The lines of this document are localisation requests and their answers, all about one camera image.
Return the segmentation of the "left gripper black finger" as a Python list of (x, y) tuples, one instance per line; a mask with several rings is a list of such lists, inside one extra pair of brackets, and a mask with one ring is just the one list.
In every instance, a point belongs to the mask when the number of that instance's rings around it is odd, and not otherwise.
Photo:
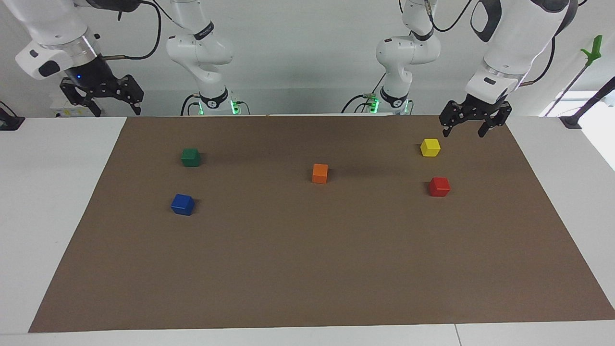
[(448, 101), (439, 115), (439, 121), (443, 127), (443, 136), (448, 137), (453, 127), (463, 124), (466, 121), (463, 114), (463, 104), (459, 105), (454, 100)]
[(494, 116), (486, 116), (483, 125), (478, 129), (478, 136), (483, 138), (490, 129), (505, 125), (510, 111), (498, 111)]

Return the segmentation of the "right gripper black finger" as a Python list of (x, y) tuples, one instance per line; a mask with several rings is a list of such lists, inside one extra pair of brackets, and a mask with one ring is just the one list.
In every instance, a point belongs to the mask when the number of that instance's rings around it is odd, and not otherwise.
[(144, 91), (131, 74), (115, 80), (116, 90), (114, 96), (116, 100), (123, 101), (130, 105), (136, 116), (141, 115), (140, 103), (144, 98)]
[(82, 106), (88, 108), (94, 117), (99, 118), (102, 114), (101, 108), (95, 103), (94, 92), (86, 88), (85, 95), (82, 96), (77, 91), (79, 88), (70, 79), (62, 79), (60, 81), (60, 90), (64, 93), (69, 103), (74, 106)]

